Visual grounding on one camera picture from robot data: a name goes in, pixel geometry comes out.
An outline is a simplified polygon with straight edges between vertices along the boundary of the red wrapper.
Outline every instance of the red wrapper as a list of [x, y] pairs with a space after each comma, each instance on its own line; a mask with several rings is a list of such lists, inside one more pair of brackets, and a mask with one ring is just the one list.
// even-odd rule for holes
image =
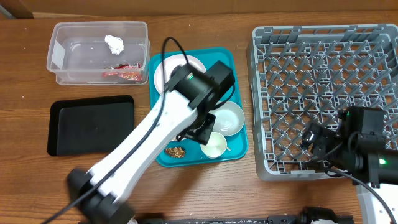
[[[135, 65], [130, 65], [129, 63], [118, 64], [114, 67], [108, 69], [115, 69], [115, 70], [123, 70], [123, 69], [134, 69], [134, 68], [141, 68], [139, 63]], [[124, 71], [115, 71], [115, 72], [104, 72], [102, 73], [102, 77], [110, 77], [110, 76], [119, 76], [121, 78], [132, 80], [132, 81], [142, 81], [141, 72], [124, 72]]]

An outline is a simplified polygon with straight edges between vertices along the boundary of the white cup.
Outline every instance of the white cup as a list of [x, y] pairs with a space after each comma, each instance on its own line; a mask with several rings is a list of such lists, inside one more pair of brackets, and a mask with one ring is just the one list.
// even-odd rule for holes
[[210, 134], [207, 145], [200, 145], [201, 151], [210, 159], [216, 159], [224, 154], [227, 144], [225, 137], [217, 132]]

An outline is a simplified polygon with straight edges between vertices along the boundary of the white plate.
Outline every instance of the white plate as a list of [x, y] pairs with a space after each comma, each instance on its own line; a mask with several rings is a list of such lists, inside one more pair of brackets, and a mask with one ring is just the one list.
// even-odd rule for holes
[[243, 128], [243, 110], [232, 101], [227, 101], [222, 107], [212, 110], [209, 113], [216, 116], [213, 131], [223, 136], [232, 136]]
[[[189, 64], [194, 66], [197, 70], [205, 73], [206, 72], [206, 67], [199, 61], [199, 59], [187, 55]], [[179, 65], [185, 65], [187, 61], [185, 60], [185, 57], [183, 54], [178, 54], [178, 55], [173, 55], [165, 59], [165, 76], [166, 79], [164, 80], [164, 83], [167, 83], [167, 81], [170, 79], [170, 76], [172, 74], [172, 71], [175, 67]], [[155, 83], [155, 88], [157, 92], [160, 94], [163, 92], [163, 83], [162, 83], [162, 66], [163, 63], [160, 63], [156, 70], [155, 70], [155, 75], [154, 75], [154, 83]]]

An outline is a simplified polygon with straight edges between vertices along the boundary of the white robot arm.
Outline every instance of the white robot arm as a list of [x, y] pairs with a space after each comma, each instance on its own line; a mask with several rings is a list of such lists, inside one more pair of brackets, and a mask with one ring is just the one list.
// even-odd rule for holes
[[[114, 203], [126, 201], [137, 181], [162, 152], [166, 145], [180, 132], [189, 127], [197, 118], [197, 109], [191, 109], [186, 99], [177, 90], [165, 94], [166, 101], [157, 127], [137, 151], [103, 183], [98, 191], [106, 196], [112, 194]], [[108, 156], [95, 164], [88, 173], [90, 183], [97, 184], [135, 146], [154, 122], [162, 99], [160, 98], [139, 126]]]
[[[374, 191], [387, 203], [395, 219], [398, 219], [398, 185], [380, 184]], [[356, 192], [361, 205], [363, 224], [385, 224], [391, 219], [380, 201], [363, 186], [356, 186]]]

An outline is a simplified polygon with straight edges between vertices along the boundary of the wood surface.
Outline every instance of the wood surface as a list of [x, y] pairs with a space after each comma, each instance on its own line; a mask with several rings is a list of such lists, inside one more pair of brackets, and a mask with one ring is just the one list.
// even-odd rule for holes
[[32, 12], [34, 19], [58, 19], [58, 18], [71, 18], [71, 17], [96, 17], [87, 15], [75, 15], [75, 14], [59, 14], [59, 13], [48, 13], [48, 12]]
[[92, 16], [398, 10], [396, 0], [20, 0], [20, 2], [30, 12]]
[[[298, 214], [321, 206], [354, 215], [362, 223], [355, 187], [346, 179], [264, 182], [257, 178], [252, 141], [252, 99], [246, 47], [257, 26], [398, 24], [396, 11], [141, 16], [0, 21], [0, 223], [39, 223], [68, 203], [65, 177], [76, 166], [89, 169], [104, 154], [50, 157], [50, 106], [57, 100], [130, 94], [136, 125], [149, 112], [149, 86], [61, 86], [45, 67], [58, 22], [145, 21], [151, 55], [173, 36], [185, 49], [226, 47], [233, 55], [248, 129], [249, 150], [238, 161], [164, 168], [154, 162], [129, 199], [137, 216], [167, 218], [267, 217]], [[170, 45], [168, 50], [176, 50]], [[55, 223], [84, 220], [77, 209]]]
[[28, 10], [21, 0], [0, 0], [0, 5], [7, 9], [15, 18], [33, 18], [32, 11]]

